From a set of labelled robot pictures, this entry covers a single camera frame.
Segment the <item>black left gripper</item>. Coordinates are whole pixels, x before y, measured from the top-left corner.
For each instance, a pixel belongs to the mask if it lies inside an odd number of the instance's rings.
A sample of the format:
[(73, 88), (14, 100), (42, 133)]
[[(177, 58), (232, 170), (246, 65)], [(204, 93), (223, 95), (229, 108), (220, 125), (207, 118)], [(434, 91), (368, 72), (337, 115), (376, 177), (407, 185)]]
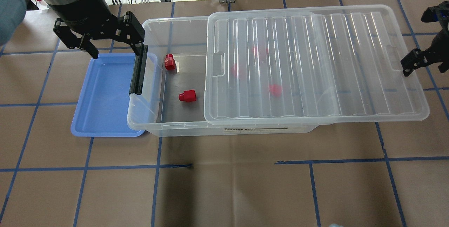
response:
[(145, 31), (130, 11), (124, 16), (111, 13), (104, 0), (47, 0), (58, 15), (53, 32), (67, 48), (79, 48), (93, 59), (99, 51), (92, 40), (111, 39), (128, 44), (136, 55), (142, 55)]

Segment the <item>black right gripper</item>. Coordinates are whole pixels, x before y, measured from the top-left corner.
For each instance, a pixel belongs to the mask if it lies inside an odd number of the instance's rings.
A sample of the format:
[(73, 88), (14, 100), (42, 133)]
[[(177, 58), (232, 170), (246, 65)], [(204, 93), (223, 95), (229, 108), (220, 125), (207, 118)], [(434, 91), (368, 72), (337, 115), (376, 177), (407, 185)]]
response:
[(449, 6), (428, 7), (422, 14), (421, 21), (424, 23), (439, 22), (442, 29), (434, 37), (431, 46), (425, 51), (414, 48), (401, 59), (404, 77), (408, 77), (419, 68), (428, 67), (435, 63), (440, 63), (438, 66), (440, 73), (445, 73), (449, 68)]

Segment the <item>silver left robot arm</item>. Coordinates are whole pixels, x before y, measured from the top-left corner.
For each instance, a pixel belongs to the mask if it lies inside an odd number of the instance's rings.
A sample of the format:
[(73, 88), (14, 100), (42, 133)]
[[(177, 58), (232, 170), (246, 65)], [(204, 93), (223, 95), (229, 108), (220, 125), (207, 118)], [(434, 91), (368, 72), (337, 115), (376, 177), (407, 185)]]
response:
[[(25, 18), (30, 0), (1, 0), (0, 38), (5, 45)], [(58, 19), (53, 32), (67, 48), (78, 48), (93, 59), (99, 51), (92, 40), (111, 39), (128, 44), (136, 57), (147, 54), (145, 31), (132, 12), (111, 13), (105, 0), (44, 0)]]

